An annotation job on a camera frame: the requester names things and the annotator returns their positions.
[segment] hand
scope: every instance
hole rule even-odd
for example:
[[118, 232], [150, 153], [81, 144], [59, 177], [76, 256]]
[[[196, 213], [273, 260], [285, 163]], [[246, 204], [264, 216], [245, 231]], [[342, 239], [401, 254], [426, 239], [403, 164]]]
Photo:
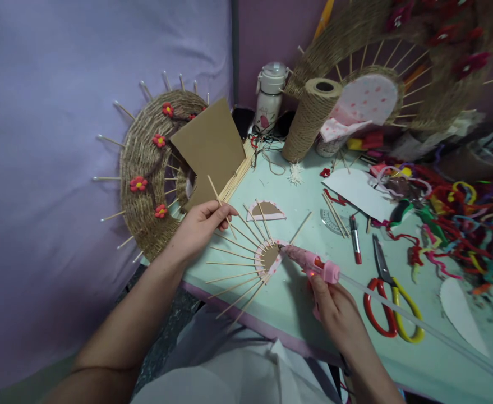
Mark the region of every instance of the hand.
[[315, 275], [312, 278], [321, 323], [349, 362], [368, 361], [377, 356], [368, 331], [362, 322], [353, 296], [342, 285], [327, 284]]
[[231, 221], [238, 215], [235, 208], [226, 203], [220, 207], [217, 200], [193, 207], [170, 240], [166, 253], [180, 263], [188, 263], [203, 251], [216, 229], [223, 232], [229, 227], [226, 217]]

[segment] glue gun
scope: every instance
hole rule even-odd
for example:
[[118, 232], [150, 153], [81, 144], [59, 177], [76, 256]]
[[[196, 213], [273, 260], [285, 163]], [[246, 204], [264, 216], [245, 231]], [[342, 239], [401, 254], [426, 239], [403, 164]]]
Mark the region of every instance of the glue gun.
[[[301, 266], [302, 271], [308, 276], [308, 279], [311, 280], [312, 276], [319, 275], [326, 283], [338, 283], [340, 278], [340, 267], [332, 261], [324, 263], [321, 261], [321, 258], [313, 252], [303, 250], [302, 248], [293, 245], [283, 246], [279, 244], [278, 247], [280, 248], [280, 251], [286, 253], [291, 260]], [[317, 301], [315, 302], [314, 307], [314, 317], [317, 320], [320, 320]]]

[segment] purple wall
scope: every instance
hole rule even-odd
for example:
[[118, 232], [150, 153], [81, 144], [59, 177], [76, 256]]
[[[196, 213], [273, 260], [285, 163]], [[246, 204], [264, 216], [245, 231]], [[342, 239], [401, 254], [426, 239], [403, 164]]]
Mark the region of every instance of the purple wall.
[[[334, 15], [348, 0], [334, 1]], [[256, 108], [256, 80], [261, 68], [268, 62], [279, 61], [291, 69], [304, 50], [311, 44], [325, 0], [249, 0], [239, 2], [239, 105]], [[493, 68], [490, 79], [493, 79]], [[294, 105], [285, 100], [284, 107]], [[493, 84], [485, 86], [476, 100], [469, 103], [469, 109], [478, 108], [487, 113], [487, 120], [493, 122]]]

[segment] scissors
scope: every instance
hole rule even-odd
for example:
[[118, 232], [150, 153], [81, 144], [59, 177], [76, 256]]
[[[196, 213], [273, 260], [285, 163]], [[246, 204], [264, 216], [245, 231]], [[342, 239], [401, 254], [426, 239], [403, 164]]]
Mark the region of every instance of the scissors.
[[[399, 284], [396, 278], [390, 276], [390, 272], [388, 271], [388, 267], [386, 266], [385, 256], [383, 255], [383, 249], [381, 248], [381, 243], [379, 243], [379, 239], [377, 235], [373, 235], [374, 239], [374, 254], [375, 254], [375, 262], [377, 264], [377, 271], [379, 272], [379, 278], [373, 278], [368, 285], [368, 288], [371, 290], [377, 291], [379, 294], [386, 299], [385, 286], [384, 283], [388, 283], [392, 287], [392, 302], [396, 306], [399, 306], [399, 296], [400, 294], [403, 296], [407, 304], [411, 307], [411, 311], [413, 315], [422, 320], [422, 314], [418, 309], [417, 305], [411, 299], [411, 297], [407, 294], [405, 289]], [[392, 309], [383, 305], [383, 309], [385, 311], [386, 319], [388, 321], [388, 331], [382, 329], [382, 327], [375, 320], [374, 314], [371, 311], [371, 296], [368, 294], [364, 294], [364, 309], [366, 310], [366, 315], [368, 316], [371, 325], [381, 334], [382, 336], [394, 338], [396, 335], [400, 335], [405, 341], [410, 343], [419, 343], [424, 338], [424, 329], [416, 326], [414, 330], [414, 335], [409, 337], [405, 328], [403, 327], [403, 319], [399, 313], [395, 313]]]

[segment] twine fan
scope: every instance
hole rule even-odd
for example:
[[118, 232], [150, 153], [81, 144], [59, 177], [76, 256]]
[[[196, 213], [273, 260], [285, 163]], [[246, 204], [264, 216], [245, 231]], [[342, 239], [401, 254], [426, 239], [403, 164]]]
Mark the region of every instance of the twine fan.
[[[485, 81], [493, 0], [351, 0], [305, 52], [299, 50], [286, 94], [299, 98], [308, 80], [333, 69], [343, 86], [382, 76], [397, 92], [385, 125], [446, 130], [482, 85], [493, 83]], [[372, 110], [363, 111], [362, 120], [369, 120]]]

